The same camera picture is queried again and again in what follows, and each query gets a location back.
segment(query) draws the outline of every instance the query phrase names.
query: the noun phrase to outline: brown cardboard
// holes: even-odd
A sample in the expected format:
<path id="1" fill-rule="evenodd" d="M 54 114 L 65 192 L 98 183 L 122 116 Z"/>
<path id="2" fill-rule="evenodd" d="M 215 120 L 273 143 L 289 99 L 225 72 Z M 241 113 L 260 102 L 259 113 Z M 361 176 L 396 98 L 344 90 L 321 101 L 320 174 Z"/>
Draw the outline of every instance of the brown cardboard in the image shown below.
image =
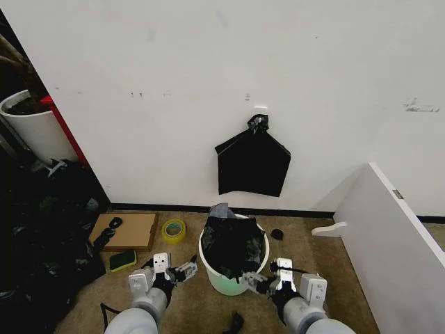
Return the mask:
<path id="1" fill-rule="evenodd" d="M 123 223 L 115 229 L 116 233 L 105 245 L 103 251 L 125 251 L 126 249 L 149 251 L 152 248 L 158 217 L 157 214 L 145 212 L 107 212 L 101 214 L 91 232 L 91 243 L 105 228 L 109 227 L 108 225 L 114 217 L 120 217 Z"/>

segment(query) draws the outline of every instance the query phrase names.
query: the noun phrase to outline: trash bin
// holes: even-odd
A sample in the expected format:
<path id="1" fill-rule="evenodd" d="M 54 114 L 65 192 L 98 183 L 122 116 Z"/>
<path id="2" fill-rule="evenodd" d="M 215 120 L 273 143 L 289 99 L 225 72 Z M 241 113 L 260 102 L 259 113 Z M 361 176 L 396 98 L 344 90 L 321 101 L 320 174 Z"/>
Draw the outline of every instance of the trash bin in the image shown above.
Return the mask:
<path id="1" fill-rule="evenodd" d="M 242 216 L 240 214 L 236 215 L 237 218 L 248 218 L 246 216 Z M 216 270 L 214 270 L 210 265 L 207 263 L 206 259 L 204 258 L 204 254 L 202 252 L 202 246 L 201 246 L 201 238 L 204 233 L 204 230 L 201 232 L 200 240 L 198 241 L 199 249 L 200 249 L 200 257 L 202 262 L 204 263 L 204 266 L 207 270 L 207 275 L 209 276 L 210 283 L 212 286 L 216 289 L 216 291 L 220 292 L 221 294 L 225 294 L 226 296 L 236 296 L 237 294 L 242 294 L 245 290 L 247 290 L 247 287 L 244 284 L 237 283 L 235 278 L 229 279 L 222 275 L 221 273 L 218 273 Z M 263 257 L 263 261 L 261 262 L 261 266 L 258 268 L 257 273 L 259 273 L 263 268 L 265 267 L 268 258 L 269 258 L 269 240 L 267 239 L 267 234 L 264 233 L 264 243 L 263 243 L 263 249 L 261 250 L 261 256 Z"/>

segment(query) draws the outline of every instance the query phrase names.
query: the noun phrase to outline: black bag pile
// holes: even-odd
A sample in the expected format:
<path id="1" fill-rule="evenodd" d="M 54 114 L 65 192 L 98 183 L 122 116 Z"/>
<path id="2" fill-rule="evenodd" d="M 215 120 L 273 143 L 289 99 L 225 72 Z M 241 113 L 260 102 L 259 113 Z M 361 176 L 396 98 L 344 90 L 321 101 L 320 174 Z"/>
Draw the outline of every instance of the black bag pile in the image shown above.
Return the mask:
<path id="1" fill-rule="evenodd" d="M 10 166 L 0 193 L 2 265 L 0 313 L 4 328 L 53 333 L 78 291 L 105 273 L 88 241 L 108 206 L 91 170 L 64 161 L 50 172 Z"/>
<path id="2" fill-rule="evenodd" d="M 215 216 L 212 213 L 219 206 L 212 208 L 204 227 L 202 252 L 214 270 L 238 281 L 243 273 L 257 271 L 261 266 L 264 231 L 255 218 L 233 218 L 230 209 L 226 217 Z"/>

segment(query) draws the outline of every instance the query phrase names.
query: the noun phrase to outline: white flower pot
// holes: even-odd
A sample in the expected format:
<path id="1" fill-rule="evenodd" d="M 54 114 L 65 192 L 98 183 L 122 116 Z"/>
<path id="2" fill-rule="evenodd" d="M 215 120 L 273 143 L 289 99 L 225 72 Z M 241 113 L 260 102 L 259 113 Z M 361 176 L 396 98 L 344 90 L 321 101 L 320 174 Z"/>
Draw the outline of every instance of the white flower pot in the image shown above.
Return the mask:
<path id="1" fill-rule="evenodd" d="M 76 152 L 52 111 L 48 110 L 33 115 L 11 115 L 6 112 L 11 106 L 29 96 L 29 92 L 23 90 L 7 97 L 0 103 L 0 115 L 8 121 L 37 158 L 44 163 L 51 164 L 51 159 L 76 161 L 78 159 Z"/>

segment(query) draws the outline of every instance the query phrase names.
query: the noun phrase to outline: yellow tape roll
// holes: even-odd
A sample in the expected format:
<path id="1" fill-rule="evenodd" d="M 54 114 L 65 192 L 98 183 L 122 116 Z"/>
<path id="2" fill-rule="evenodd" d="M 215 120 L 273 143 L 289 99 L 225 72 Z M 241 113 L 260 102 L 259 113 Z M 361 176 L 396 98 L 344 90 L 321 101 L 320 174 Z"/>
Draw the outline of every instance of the yellow tape roll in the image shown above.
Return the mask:
<path id="1" fill-rule="evenodd" d="M 186 236 L 186 224 L 178 218 L 170 219 L 162 225 L 162 236 L 169 244 L 177 244 Z"/>

